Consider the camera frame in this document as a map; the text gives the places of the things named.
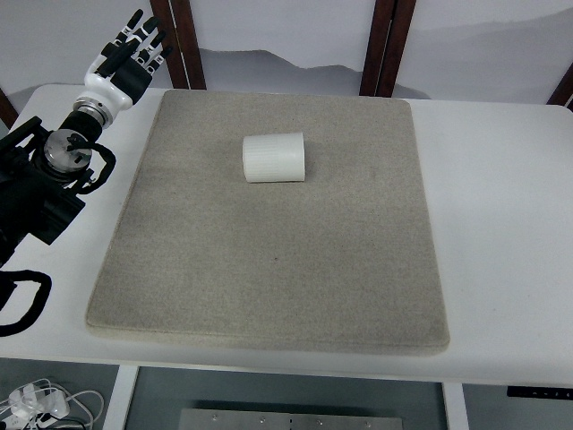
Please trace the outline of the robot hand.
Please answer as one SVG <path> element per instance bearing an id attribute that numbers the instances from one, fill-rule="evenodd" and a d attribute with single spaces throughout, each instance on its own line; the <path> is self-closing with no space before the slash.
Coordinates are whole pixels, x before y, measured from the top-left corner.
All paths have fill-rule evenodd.
<path id="1" fill-rule="evenodd" d="M 133 14 L 84 76 L 90 97 L 106 108 L 115 103 L 119 110 L 126 110 L 139 102 L 172 51 L 162 46 L 166 33 L 158 28 L 159 19 L 151 16 L 141 22 L 142 16 L 141 9 Z"/>

